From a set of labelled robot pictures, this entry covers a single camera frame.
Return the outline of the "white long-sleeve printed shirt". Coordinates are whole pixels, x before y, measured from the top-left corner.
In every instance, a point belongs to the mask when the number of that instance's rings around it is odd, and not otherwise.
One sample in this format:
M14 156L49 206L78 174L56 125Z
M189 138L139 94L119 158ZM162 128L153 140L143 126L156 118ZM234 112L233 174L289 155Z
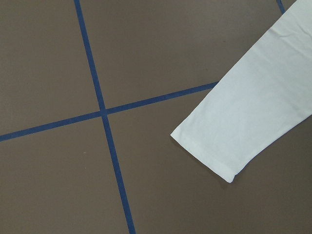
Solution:
M296 1L171 133L231 183L312 114L312 3Z

